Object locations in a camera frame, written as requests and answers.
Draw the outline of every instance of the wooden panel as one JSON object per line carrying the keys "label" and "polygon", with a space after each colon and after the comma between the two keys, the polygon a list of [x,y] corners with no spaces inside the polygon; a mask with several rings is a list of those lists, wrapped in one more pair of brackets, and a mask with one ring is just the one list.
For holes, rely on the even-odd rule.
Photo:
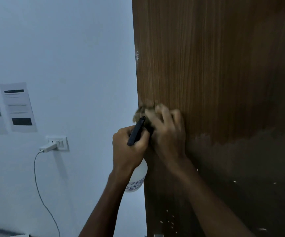
{"label": "wooden panel", "polygon": [[[132,4],[139,104],[179,108],[201,176],[257,236],[285,236],[285,0]],[[145,159],[148,236],[203,236],[179,183]]]}

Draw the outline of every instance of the forearm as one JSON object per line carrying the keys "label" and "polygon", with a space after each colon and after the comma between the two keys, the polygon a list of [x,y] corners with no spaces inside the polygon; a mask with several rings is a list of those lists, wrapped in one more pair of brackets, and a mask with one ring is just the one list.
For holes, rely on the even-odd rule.
{"label": "forearm", "polygon": [[254,236],[207,186],[188,159],[176,173],[207,237]]}
{"label": "forearm", "polygon": [[119,205],[129,176],[109,175],[104,192],[83,227],[79,237],[113,236]]}

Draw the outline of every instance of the dark baseboard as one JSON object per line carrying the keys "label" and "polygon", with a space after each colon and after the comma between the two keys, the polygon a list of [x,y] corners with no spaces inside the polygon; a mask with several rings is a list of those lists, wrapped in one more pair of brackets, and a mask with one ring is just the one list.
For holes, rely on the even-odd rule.
{"label": "dark baseboard", "polygon": [[13,232],[13,231],[8,231],[8,230],[5,230],[5,229],[0,229],[0,234],[2,234],[2,235],[7,235],[7,236],[24,235],[24,234],[21,234],[21,233],[16,233],[16,232]]}

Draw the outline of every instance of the wall socket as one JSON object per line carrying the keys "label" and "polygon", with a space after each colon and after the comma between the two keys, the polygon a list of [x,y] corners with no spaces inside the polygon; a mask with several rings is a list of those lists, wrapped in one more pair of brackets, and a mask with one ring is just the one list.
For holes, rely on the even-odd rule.
{"label": "wall socket", "polygon": [[68,140],[67,137],[64,135],[48,135],[46,136],[46,140],[48,140],[48,143],[57,144],[57,149],[55,150],[69,151]]}

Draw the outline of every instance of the white wall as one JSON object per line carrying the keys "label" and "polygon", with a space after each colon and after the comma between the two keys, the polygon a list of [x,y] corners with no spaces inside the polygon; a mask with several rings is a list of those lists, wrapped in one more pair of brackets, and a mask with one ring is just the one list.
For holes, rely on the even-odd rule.
{"label": "white wall", "polygon": [[[0,228],[57,236],[33,161],[46,135],[67,135],[70,152],[40,154],[36,171],[61,236],[77,236],[112,169],[112,135],[138,105],[131,0],[0,0],[0,83],[23,81],[38,132],[5,118]],[[115,236],[146,233],[140,188],[124,194]]]}

